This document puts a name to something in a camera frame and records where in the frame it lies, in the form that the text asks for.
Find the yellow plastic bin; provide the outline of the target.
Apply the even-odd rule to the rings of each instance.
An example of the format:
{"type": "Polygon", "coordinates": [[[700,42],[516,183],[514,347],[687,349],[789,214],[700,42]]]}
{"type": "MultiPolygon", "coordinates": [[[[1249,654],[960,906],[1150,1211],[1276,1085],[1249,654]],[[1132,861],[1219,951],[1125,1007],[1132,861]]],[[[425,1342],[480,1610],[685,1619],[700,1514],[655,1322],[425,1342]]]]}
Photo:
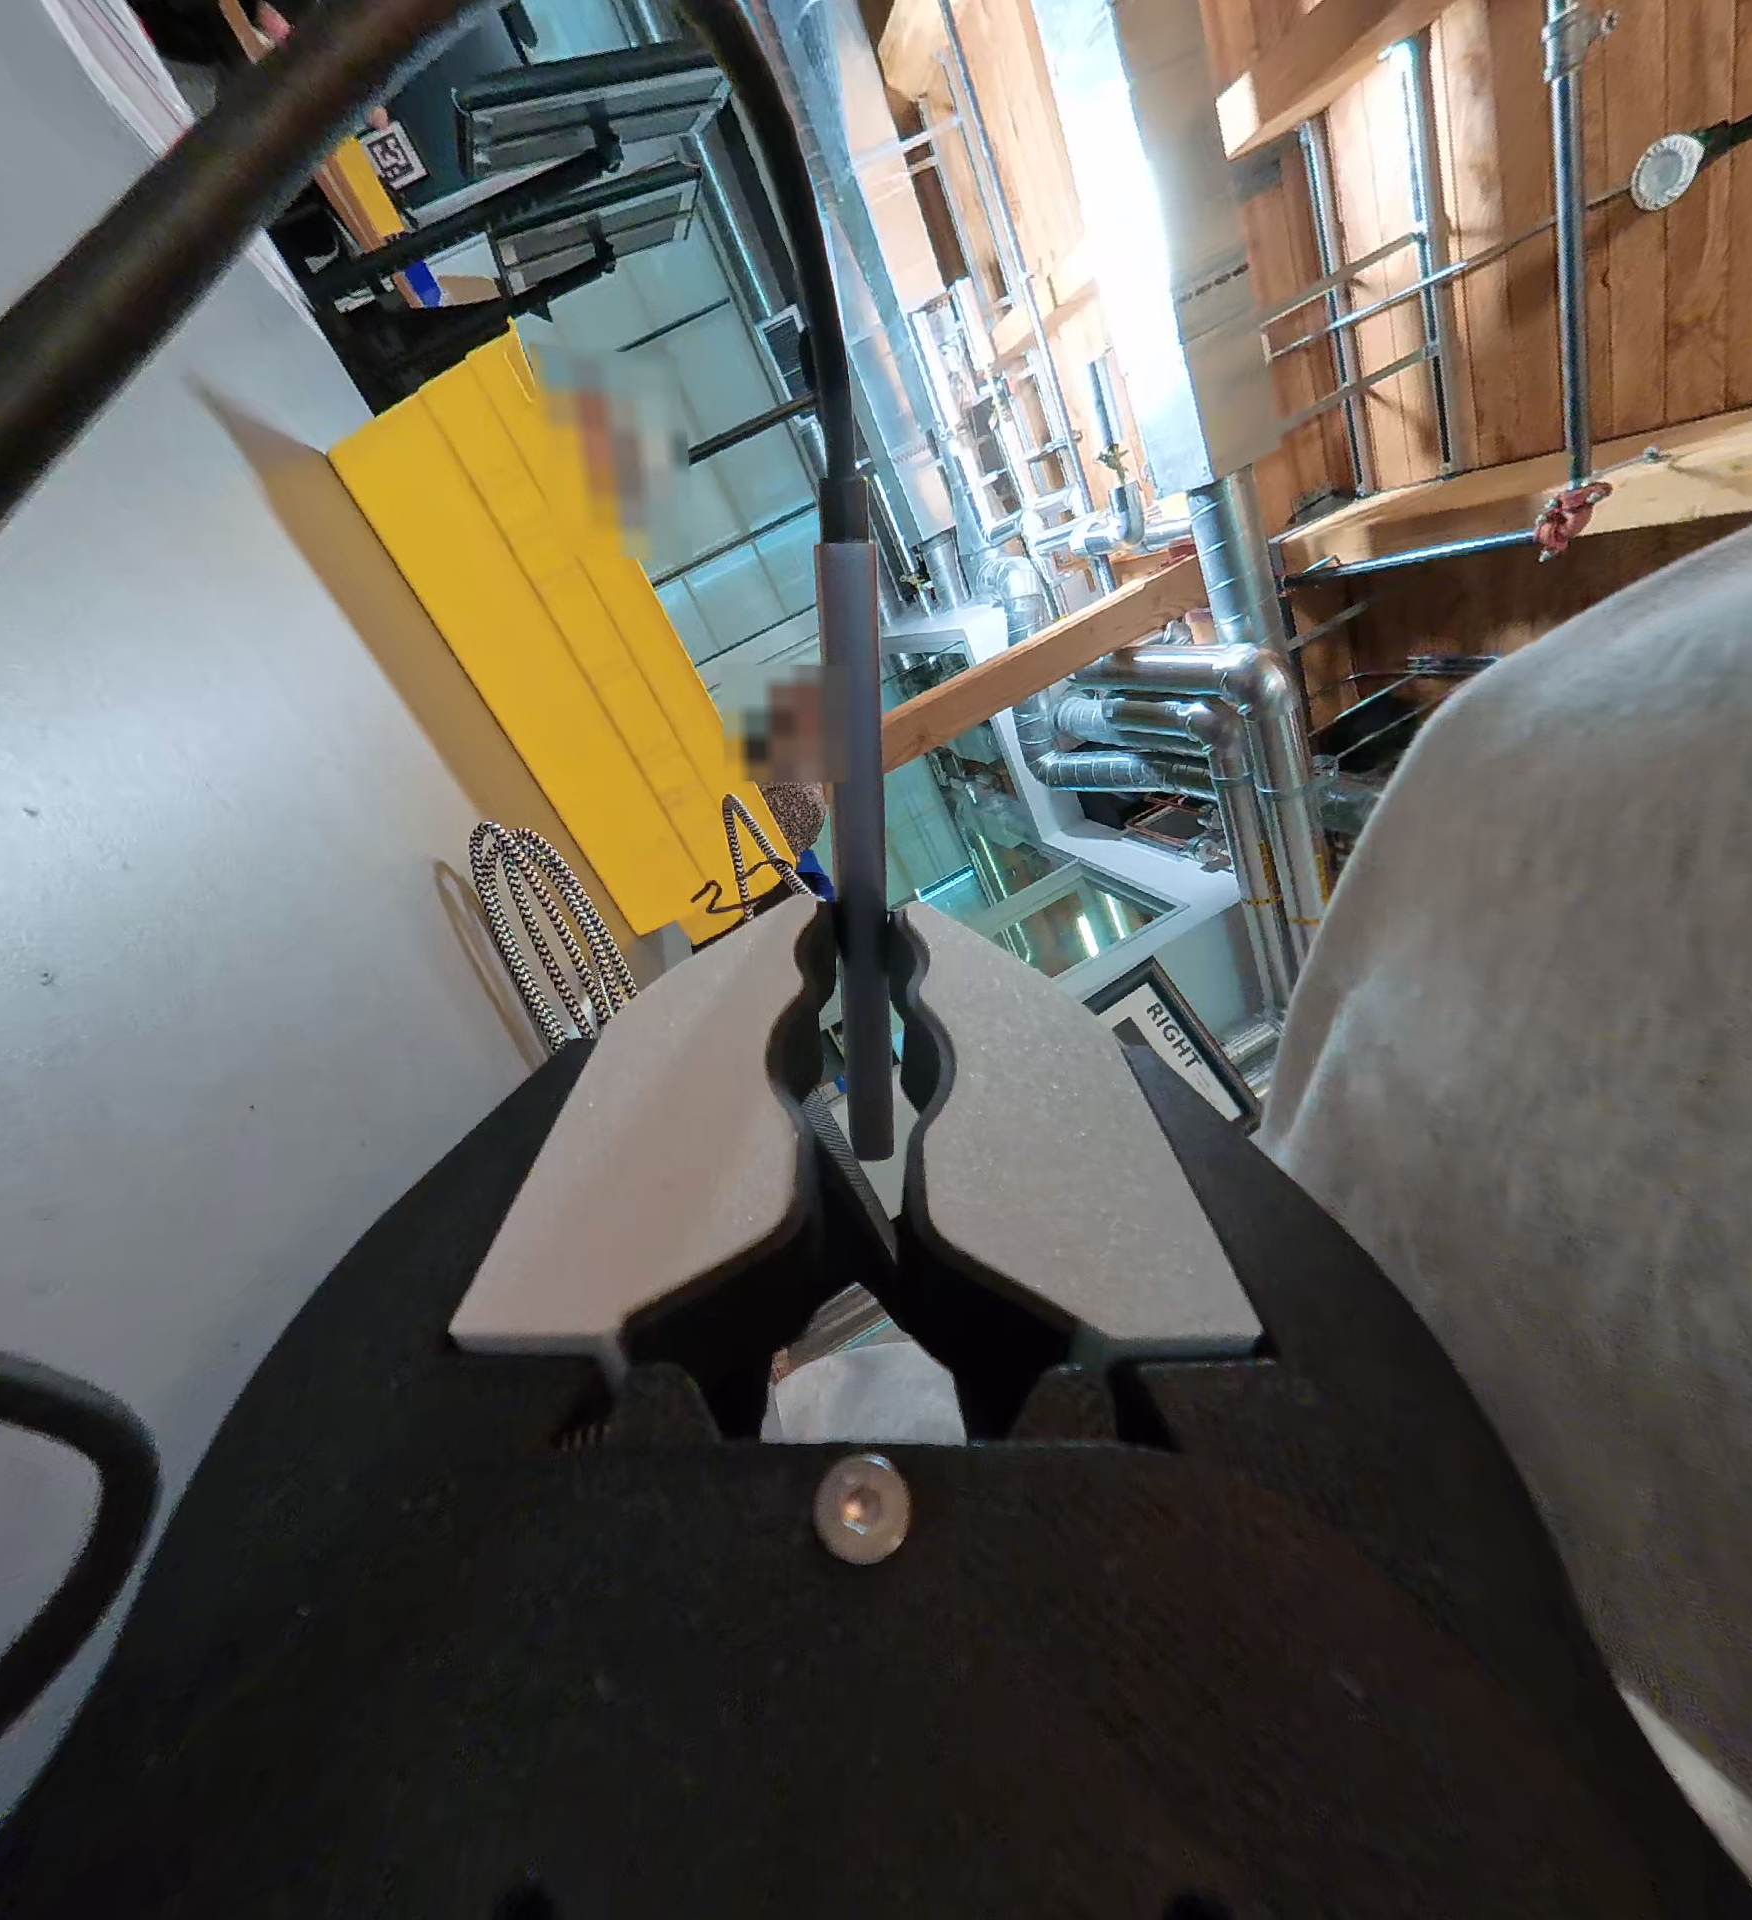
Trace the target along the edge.
{"type": "Polygon", "coordinates": [[[330,451],[613,910],[704,949],[743,919],[722,803],[792,859],[616,510],[605,427],[518,326],[330,451]]]}

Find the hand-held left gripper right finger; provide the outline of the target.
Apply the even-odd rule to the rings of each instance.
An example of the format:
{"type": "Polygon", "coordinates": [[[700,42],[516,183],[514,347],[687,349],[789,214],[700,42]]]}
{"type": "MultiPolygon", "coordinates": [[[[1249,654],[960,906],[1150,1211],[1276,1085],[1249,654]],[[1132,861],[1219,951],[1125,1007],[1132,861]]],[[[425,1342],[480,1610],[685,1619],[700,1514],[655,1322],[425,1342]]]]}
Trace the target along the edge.
{"type": "Polygon", "coordinates": [[[1254,1358],[1262,1322],[1096,1015],[926,906],[889,920],[903,1150],[889,1312],[1008,1439],[1038,1383],[1254,1358]]]}

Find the framed marker sign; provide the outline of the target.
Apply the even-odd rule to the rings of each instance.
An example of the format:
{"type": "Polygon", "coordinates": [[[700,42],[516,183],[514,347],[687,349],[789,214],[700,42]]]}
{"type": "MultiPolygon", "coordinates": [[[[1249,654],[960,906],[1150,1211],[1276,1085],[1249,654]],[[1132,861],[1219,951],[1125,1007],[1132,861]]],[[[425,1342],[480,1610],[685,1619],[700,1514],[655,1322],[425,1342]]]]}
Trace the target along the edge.
{"type": "Polygon", "coordinates": [[[1137,961],[1083,996],[1083,1009],[1125,1046],[1144,1048],[1221,1115],[1251,1137],[1262,1124],[1262,1099],[1248,1070],[1276,1038],[1267,1020],[1249,1020],[1225,1045],[1153,956],[1137,961]]]}

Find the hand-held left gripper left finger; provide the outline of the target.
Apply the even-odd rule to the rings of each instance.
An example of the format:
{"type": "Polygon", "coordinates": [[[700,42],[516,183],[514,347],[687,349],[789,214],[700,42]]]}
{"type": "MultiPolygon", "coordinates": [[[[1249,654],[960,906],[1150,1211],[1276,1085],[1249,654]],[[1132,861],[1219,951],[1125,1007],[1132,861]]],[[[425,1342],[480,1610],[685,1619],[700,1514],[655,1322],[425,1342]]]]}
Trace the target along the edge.
{"type": "Polygon", "coordinates": [[[828,905],[785,900],[667,972],[587,1048],[449,1319],[458,1351],[670,1364],[755,1439],[772,1357],[822,1300],[818,1015],[828,905]]]}

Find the black metal rack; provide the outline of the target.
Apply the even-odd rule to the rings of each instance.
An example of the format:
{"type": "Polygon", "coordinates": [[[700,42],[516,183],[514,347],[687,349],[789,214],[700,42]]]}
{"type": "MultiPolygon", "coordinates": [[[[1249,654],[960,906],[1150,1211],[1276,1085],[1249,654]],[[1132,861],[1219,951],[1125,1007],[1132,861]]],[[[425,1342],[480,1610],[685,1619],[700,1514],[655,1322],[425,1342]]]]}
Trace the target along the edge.
{"type": "Polygon", "coordinates": [[[485,307],[546,319],[556,301],[683,241],[704,172],[691,145],[727,104],[720,66],[682,39],[516,62],[458,84],[427,81],[404,149],[406,231],[311,277],[321,314],[397,313],[439,283],[436,264],[480,248],[485,307]]]}

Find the grey desk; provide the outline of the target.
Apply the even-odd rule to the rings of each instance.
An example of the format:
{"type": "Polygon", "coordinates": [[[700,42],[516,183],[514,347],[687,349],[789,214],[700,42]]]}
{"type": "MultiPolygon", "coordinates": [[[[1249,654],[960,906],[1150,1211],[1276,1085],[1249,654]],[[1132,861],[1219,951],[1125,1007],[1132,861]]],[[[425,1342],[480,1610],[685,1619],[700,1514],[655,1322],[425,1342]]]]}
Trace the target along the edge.
{"type": "Polygon", "coordinates": [[[159,1522],[546,1058],[468,847],[564,833],[330,467],[366,420],[242,257],[0,533],[0,1351],[140,1417],[159,1522]]]}

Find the silver ventilation pipe cluster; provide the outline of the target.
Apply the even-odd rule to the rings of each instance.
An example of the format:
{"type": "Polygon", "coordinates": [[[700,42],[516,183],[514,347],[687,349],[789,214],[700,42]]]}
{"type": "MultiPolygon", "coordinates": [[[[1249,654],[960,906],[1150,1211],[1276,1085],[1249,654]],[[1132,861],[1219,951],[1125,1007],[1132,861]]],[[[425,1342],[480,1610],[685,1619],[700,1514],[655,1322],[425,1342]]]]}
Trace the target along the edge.
{"type": "MultiPolygon", "coordinates": [[[[1213,914],[1230,885],[1251,994],[1282,1016],[1332,888],[1305,700],[1251,472],[1183,503],[1200,607],[946,749],[986,739],[1038,844],[1120,894],[1213,914]]],[[[1031,626],[1020,589],[997,597],[994,657],[1055,625],[1031,626]]]]}

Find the wooden beam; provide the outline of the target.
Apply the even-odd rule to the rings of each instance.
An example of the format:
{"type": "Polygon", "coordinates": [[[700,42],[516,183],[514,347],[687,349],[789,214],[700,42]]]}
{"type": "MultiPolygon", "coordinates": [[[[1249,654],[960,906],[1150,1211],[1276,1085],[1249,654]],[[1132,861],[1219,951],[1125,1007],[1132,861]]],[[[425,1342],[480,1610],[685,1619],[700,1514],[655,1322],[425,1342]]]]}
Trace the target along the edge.
{"type": "Polygon", "coordinates": [[[1144,642],[1201,602],[1201,569],[1190,548],[1157,573],[892,708],[882,729],[884,773],[895,773],[1081,669],[1144,642]]]}

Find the red pipe clamp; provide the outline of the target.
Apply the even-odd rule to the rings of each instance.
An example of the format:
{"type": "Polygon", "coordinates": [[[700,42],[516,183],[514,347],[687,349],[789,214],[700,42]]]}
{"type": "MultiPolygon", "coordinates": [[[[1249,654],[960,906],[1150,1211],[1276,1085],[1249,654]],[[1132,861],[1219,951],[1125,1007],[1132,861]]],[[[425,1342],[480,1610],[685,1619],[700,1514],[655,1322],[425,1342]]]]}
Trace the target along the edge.
{"type": "Polygon", "coordinates": [[[1540,565],[1560,560],[1588,529],[1589,519],[1614,493],[1606,478],[1586,478],[1548,497],[1537,510],[1530,538],[1540,565]]]}

